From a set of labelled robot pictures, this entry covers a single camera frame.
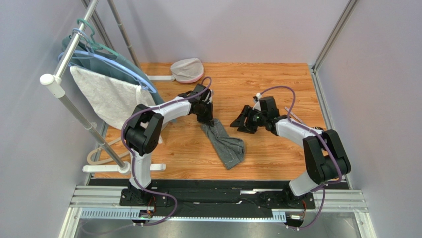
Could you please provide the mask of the grey cloth napkin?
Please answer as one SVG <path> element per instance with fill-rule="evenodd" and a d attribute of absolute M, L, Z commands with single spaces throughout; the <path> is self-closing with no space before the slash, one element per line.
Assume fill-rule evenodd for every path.
<path fill-rule="evenodd" d="M 245 159 L 245 144 L 240 138 L 229 136 L 220 120 L 214 118 L 213 125 L 201 125 L 201 130 L 211 142 L 218 157 L 227 170 Z"/>

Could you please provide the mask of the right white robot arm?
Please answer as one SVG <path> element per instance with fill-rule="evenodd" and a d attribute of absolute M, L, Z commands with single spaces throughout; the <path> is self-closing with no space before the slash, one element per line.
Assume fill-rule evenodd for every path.
<path fill-rule="evenodd" d="M 351 164 L 344 146 L 335 130 L 318 130 L 281 115 L 273 97 L 257 101 L 259 107 L 245 105 L 231 123 L 243 133 L 254 134 L 264 127 L 272 134 L 289 139 L 304 150 L 306 171 L 284 187 L 285 196 L 299 199 L 329 181 L 340 180 L 351 171 Z"/>

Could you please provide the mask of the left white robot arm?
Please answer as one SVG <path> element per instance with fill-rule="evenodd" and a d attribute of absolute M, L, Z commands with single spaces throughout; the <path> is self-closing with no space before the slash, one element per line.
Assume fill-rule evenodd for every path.
<path fill-rule="evenodd" d="M 135 107 L 121 130 L 124 146 L 131 154 L 131 177 L 128 188 L 123 191 L 123 200 L 139 200 L 143 204 L 150 200 L 152 192 L 147 187 L 151 184 L 151 154 L 165 124 L 194 114 L 198 123 L 214 125 L 212 95 L 208 86 L 197 84 L 192 91 L 179 94 L 163 104 Z"/>

